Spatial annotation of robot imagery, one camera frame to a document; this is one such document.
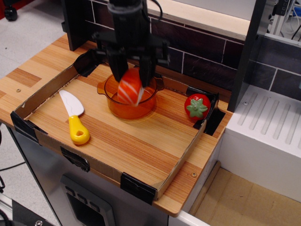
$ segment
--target yellow knife handle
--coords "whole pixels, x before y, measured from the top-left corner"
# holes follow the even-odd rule
[[[71,140],[76,145],[83,145],[90,139],[90,133],[87,128],[81,123],[77,115],[69,117],[69,128]]]

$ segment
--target red tomato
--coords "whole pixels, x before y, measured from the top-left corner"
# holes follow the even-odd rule
[[[184,107],[185,112],[192,120],[204,119],[210,110],[210,100],[205,94],[193,94],[187,98]]]

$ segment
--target toy knife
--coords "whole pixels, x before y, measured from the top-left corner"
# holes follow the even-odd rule
[[[79,115],[83,114],[84,107],[81,102],[71,93],[61,90],[59,94],[63,100],[69,115],[69,128],[71,140],[76,145],[82,145],[90,139],[90,133],[81,123]]]

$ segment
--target orange bowl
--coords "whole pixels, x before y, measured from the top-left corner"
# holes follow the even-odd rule
[[[111,75],[106,81],[98,83],[97,92],[107,97],[110,111],[122,119],[139,119],[150,114],[156,105],[156,93],[164,88],[161,78],[152,78],[149,86],[145,87],[138,106],[134,106],[118,101],[118,85]]]

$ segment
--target wood grain surface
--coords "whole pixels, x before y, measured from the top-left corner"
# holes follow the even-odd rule
[[[94,47],[94,43],[87,42],[76,51],[69,51],[65,35],[1,79],[0,121],[13,128],[10,113],[69,67],[80,54]],[[159,188],[197,133],[192,127],[194,122],[183,110],[186,97],[164,89],[157,93],[156,108],[150,115],[138,120],[123,120],[110,112],[106,97],[96,90],[98,82],[110,75],[110,68],[100,65],[87,78],[79,76],[63,87],[74,94],[85,108],[79,118],[90,131],[91,138],[87,144],[76,146],[71,141],[69,116],[59,94],[48,99],[27,119],[50,137],[85,156]],[[230,120],[227,105],[220,101],[219,108],[226,112],[220,126],[213,136],[202,135],[191,156],[153,206],[174,217],[180,212]],[[91,165],[91,168],[106,178],[96,165]],[[197,177],[192,177],[192,173],[196,173]]]

